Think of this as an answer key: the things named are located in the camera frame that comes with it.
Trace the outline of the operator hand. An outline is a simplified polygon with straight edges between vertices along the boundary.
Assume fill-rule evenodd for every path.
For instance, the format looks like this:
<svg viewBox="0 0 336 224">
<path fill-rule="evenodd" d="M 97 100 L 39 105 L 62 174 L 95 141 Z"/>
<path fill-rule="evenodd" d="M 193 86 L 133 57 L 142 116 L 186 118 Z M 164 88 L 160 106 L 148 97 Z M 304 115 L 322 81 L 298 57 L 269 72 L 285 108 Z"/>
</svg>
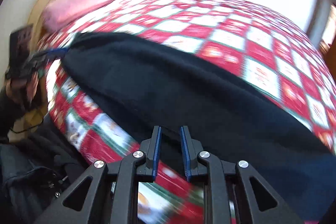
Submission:
<svg viewBox="0 0 336 224">
<path fill-rule="evenodd" d="M 38 82 L 38 72 L 34 72 L 29 80 L 6 80 L 6 95 L 16 104 L 27 110 L 29 108 L 28 105 L 30 105 L 37 92 Z"/>
</svg>

